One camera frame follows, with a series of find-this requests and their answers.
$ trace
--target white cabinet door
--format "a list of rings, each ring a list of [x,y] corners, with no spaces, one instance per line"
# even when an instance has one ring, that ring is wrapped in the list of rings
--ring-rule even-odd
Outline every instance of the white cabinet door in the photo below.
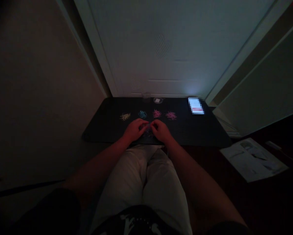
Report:
[[[114,96],[205,98],[273,2],[89,0],[88,7]]]

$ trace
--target leg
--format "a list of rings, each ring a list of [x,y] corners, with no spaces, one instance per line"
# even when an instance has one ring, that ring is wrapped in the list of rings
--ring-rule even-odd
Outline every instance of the leg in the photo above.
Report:
[[[171,160],[160,149],[149,161],[143,202],[169,226],[192,234],[185,192]]]
[[[91,233],[110,216],[142,203],[147,162],[157,148],[154,145],[137,145],[125,151],[111,172],[101,194]]]

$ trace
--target door frame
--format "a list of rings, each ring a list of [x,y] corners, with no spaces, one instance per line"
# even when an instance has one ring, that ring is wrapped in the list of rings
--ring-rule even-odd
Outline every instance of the door frame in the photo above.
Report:
[[[88,0],[74,0],[75,5],[79,11],[80,17],[84,24],[84,27],[88,33],[90,42],[95,51],[97,59],[100,63],[102,71],[105,75],[105,79],[109,86],[109,89],[113,97],[121,97],[123,91],[121,86],[117,89],[116,81],[113,78],[104,47],[98,33],[94,17],[92,15]],[[211,103],[221,88],[227,83],[231,76],[236,72],[244,60],[249,56],[253,49],[258,45],[266,33],[271,29],[279,17],[285,12],[290,6],[292,0],[275,0],[270,9],[267,11],[263,19],[259,22],[257,27],[254,29],[250,37],[247,39],[245,44],[242,46],[240,51],[237,53],[235,58],[229,64],[228,68],[216,82],[212,90],[206,97],[207,104]]]

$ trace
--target paper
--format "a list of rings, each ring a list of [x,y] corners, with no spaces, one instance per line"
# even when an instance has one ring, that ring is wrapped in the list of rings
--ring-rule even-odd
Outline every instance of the paper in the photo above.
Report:
[[[288,169],[252,138],[237,142],[220,152],[247,182],[265,179]]]

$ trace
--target hand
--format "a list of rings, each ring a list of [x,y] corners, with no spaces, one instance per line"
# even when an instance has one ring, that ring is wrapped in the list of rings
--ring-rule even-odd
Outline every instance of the hand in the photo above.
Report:
[[[129,126],[125,130],[122,137],[125,138],[126,140],[130,141],[130,143],[132,143],[133,141],[140,138],[141,135],[143,135],[143,133],[147,129],[147,126],[143,127],[141,130],[139,130],[139,127],[142,126],[143,124],[147,124],[147,123],[149,123],[149,122],[144,121],[140,118],[135,119],[134,121],[132,121],[129,124]]]
[[[154,120],[151,123],[151,129],[155,137],[164,144],[166,144],[166,142],[172,138],[168,127],[160,120]]]

